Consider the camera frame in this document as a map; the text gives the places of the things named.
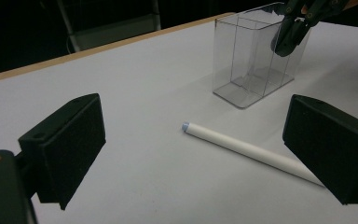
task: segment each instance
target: acrylic box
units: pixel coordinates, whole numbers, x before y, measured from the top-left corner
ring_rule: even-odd
[[[246,108],[294,79],[310,32],[292,54],[275,54],[283,8],[274,3],[216,20],[213,93]]]

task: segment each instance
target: pen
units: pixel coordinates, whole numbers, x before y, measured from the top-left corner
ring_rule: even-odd
[[[324,184],[301,162],[289,159],[264,148],[242,142],[227,135],[206,129],[197,124],[185,122],[182,125],[185,133],[194,135],[200,139],[215,143],[218,146],[240,153],[254,160],[285,171],[291,175],[298,176],[314,184],[324,187]]]

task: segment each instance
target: marker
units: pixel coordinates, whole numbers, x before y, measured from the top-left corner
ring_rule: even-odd
[[[194,123],[185,122],[182,125],[182,130],[185,133],[194,135],[208,142],[215,143],[218,146],[238,152],[241,155],[261,161],[281,171],[285,171],[286,173],[298,176],[324,187],[324,184],[322,184],[322,182],[301,161],[289,159],[274,152],[267,151],[264,148],[242,142],[238,139],[217,133]]]

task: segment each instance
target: blue marker tip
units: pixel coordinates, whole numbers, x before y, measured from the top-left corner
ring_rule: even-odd
[[[183,123],[183,125],[182,125],[182,130],[183,130],[184,132],[187,131],[188,125],[190,125],[189,122]]]

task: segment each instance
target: white pen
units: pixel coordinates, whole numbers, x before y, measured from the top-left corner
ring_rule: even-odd
[[[200,139],[215,143],[218,146],[238,152],[241,155],[261,161],[267,165],[285,171],[286,173],[301,177],[314,184],[324,187],[324,184],[322,184],[322,182],[300,161],[289,159],[282,155],[265,150],[264,148],[242,142],[238,139],[214,132],[194,123],[185,122],[182,125],[182,130],[185,133],[189,133]]]

